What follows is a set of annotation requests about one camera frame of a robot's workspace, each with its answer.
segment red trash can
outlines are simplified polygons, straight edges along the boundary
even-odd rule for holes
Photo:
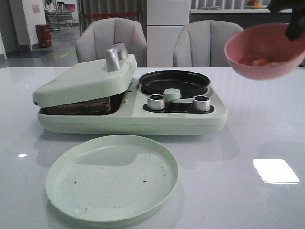
[[[38,45],[41,48],[52,46],[50,26],[45,24],[36,25]]]

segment wall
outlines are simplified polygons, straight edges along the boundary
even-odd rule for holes
[[[38,43],[37,34],[36,34],[36,25],[37,24],[46,24],[46,19],[43,10],[43,3],[41,0],[22,0],[23,10],[25,15],[26,26],[28,30],[28,37],[30,46]],[[34,13],[33,5],[38,5],[39,13]]]
[[[5,54],[4,45],[3,45],[2,36],[1,36],[1,31],[0,31],[0,60],[3,57],[6,59],[6,54]]]
[[[10,0],[12,17],[16,29],[18,45],[21,50],[29,49],[30,41],[27,24],[24,16],[23,3],[20,0]]]

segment chair backrest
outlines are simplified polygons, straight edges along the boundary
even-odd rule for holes
[[[204,20],[185,25],[173,51],[174,67],[228,67],[226,42],[242,27],[226,21]]]
[[[146,66],[147,41],[141,24],[123,18],[102,19],[91,23],[76,42],[78,62],[104,59],[106,50],[122,42],[134,54],[138,67]]]

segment shelf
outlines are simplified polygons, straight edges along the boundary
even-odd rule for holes
[[[191,9],[191,14],[206,14],[206,13],[270,13],[268,9],[223,9],[223,10],[200,10]],[[279,13],[291,13],[291,10],[282,10]]]

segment plate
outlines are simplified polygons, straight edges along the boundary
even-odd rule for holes
[[[157,211],[177,181],[178,164],[169,149],[145,137],[112,135],[58,158],[47,174],[46,192],[68,216],[122,226]]]
[[[248,7],[248,8],[251,8],[251,9],[264,9],[267,6],[266,5],[260,5],[260,6],[245,5],[245,7]]]

